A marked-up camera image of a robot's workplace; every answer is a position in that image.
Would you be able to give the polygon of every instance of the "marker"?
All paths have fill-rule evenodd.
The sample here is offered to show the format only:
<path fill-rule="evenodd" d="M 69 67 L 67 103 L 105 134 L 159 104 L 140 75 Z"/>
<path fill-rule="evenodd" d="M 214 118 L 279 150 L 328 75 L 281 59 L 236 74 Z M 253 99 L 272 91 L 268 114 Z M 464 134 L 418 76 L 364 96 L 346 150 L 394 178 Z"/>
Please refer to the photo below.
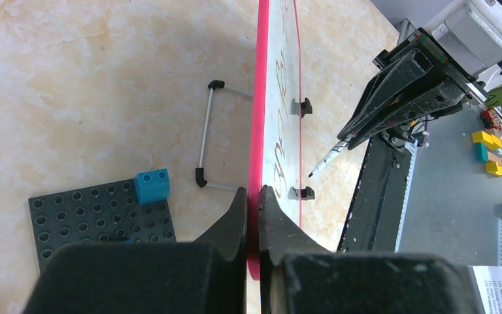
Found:
<path fill-rule="evenodd" d="M 339 141 L 327 154 L 322 158 L 316 166 L 314 166 L 314 169 L 309 173 L 309 178 L 312 177 L 315 173 L 319 172 L 322 168 L 324 168 L 326 165 L 328 165 L 329 162 L 334 160 L 339 153 L 344 150 L 347 145 L 349 145 L 349 142 L 342 139 Z"/>

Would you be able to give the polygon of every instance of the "table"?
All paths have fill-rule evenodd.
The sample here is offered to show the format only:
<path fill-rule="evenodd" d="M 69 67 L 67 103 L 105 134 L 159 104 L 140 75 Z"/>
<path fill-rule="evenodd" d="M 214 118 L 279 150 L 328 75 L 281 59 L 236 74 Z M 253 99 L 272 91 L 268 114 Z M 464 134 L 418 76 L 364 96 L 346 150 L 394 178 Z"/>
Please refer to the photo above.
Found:
<path fill-rule="evenodd" d="M 310 171 L 376 72 L 397 31 L 368 1 L 306 0 L 301 28 L 302 125 Z M 22 310 L 38 276 L 27 199 L 166 167 L 176 238 L 191 241 L 227 209 L 230 191 L 200 189 L 206 85 L 252 90 L 257 1 L 0 3 L 0 313 Z M 218 93 L 205 164 L 212 181 L 245 186 L 249 99 Z M 364 148 L 312 179 L 303 229 L 334 249 Z M 249 282 L 249 312 L 258 283 Z"/>

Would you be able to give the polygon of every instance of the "blue toy brick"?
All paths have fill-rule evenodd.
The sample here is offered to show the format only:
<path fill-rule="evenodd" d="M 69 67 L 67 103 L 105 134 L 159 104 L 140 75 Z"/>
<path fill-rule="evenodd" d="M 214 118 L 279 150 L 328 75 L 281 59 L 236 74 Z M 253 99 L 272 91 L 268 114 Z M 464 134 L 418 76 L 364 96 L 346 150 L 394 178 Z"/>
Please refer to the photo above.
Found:
<path fill-rule="evenodd" d="M 477 160 L 479 162 L 488 162 L 488 148 L 486 148 L 486 145 L 484 143 L 475 143 L 475 150 L 476 150 L 476 156 Z"/>
<path fill-rule="evenodd" d="M 138 173 L 133 181 L 139 205 L 166 200 L 170 194 L 170 179 L 166 169 Z"/>

